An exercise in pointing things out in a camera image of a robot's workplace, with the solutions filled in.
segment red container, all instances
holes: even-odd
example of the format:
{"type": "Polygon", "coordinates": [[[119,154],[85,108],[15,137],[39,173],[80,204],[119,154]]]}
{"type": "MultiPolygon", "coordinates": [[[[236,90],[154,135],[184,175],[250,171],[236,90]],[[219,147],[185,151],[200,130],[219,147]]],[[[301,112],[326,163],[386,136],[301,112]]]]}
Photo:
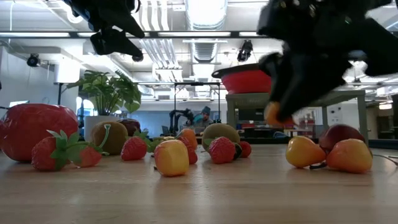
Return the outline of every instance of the red container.
{"type": "Polygon", "coordinates": [[[271,91],[271,77],[262,72],[257,63],[220,69],[211,76],[221,79],[228,94],[271,91]]]}

